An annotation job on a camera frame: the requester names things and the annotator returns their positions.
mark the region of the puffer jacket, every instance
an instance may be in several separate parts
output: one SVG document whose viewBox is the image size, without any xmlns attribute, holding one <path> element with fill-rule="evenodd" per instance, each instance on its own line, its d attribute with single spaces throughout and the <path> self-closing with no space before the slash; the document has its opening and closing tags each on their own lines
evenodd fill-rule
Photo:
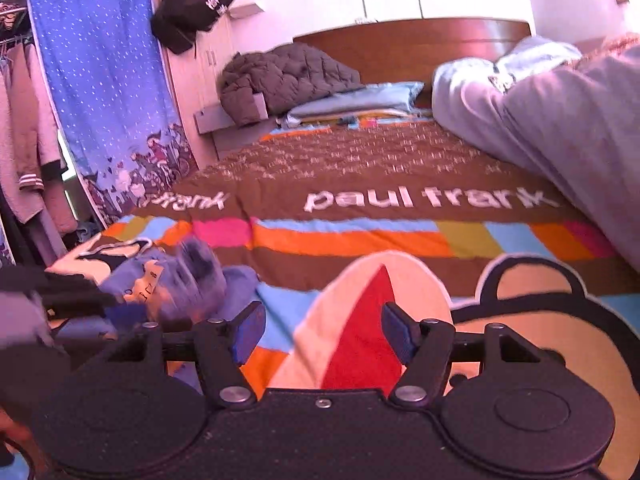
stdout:
<svg viewBox="0 0 640 480">
<path fill-rule="evenodd" d="M 304 43 L 269 52 L 237 54 L 222 73 L 220 102 L 238 126 L 260 121 L 253 94 L 262 93 L 270 116 L 327 97 L 362 88 L 360 74 Z"/>
</svg>

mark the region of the cartoon monkey ear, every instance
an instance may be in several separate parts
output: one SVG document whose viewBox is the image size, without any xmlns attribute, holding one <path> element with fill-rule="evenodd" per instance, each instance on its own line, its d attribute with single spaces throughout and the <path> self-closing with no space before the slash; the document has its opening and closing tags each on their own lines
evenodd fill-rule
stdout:
<svg viewBox="0 0 640 480">
<path fill-rule="evenodd" d="M 583 298 L 586 290 L 575 271 L 559 262 L 540 256 L 508 256 L 485 269 L 476 298 L 485 303 L 546 292 L 568 292 Z"/>
</svg>

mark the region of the headboard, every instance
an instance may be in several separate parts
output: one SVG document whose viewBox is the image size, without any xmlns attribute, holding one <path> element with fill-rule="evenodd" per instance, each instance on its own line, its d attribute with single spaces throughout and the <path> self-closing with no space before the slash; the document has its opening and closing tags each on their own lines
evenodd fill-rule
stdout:
<svg viewBox="0 0 640 480">
<path fill-rule="evenodd" d="M 529 24 L 491 18 L 429 18 L 366 23 L 298 36 L 360 72 L 363 83 L 423 81 L 418 105 L 431 103 L 436 67 L 461 57 L 491 61 L 530 36 Z"/>
</svg>

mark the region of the silver bolt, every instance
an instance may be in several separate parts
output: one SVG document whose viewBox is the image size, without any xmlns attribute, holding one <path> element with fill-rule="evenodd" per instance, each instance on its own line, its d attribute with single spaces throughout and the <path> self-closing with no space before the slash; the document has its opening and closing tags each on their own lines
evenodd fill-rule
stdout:
<svg viewBox="0 0 640 480">
<path fill-rule="evenodd" d="M 227 386 L 226 388 L 222 388 L 222 390 L 220 390 L 220 399 L 224 400 L 225 402 L 238 404 L 240 402 L 245 402 L 250 398 L 251 392 L 244 386 Z"/>
<path fill-rule="evenodd" d="M 420 402 L 426 396 L 427 392 L 420 386 L 400 386 L 396 390 L 396 397 L 404 402 Z"/>
<path fill-rule="evenodd" d="M 321 408 L 323 410 L 330 408 L 332 405 L 332 402 L 329 399 L 318 399 L 316 400 L 316 406 L 318 408 Z"/>
</svg>

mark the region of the black bag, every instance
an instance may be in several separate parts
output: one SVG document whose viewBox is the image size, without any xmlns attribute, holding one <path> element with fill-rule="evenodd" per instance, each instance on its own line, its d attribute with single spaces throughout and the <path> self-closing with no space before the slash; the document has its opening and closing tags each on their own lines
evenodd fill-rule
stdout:
<svg viewBox="0 0 640 480">
<path fill-rule="evenodd" d="M 151 18 L 151 32 L 174 54 L 189 50 L 196 31 L 213 28 L 233 0 L 162 0 Z"/>
</svg>

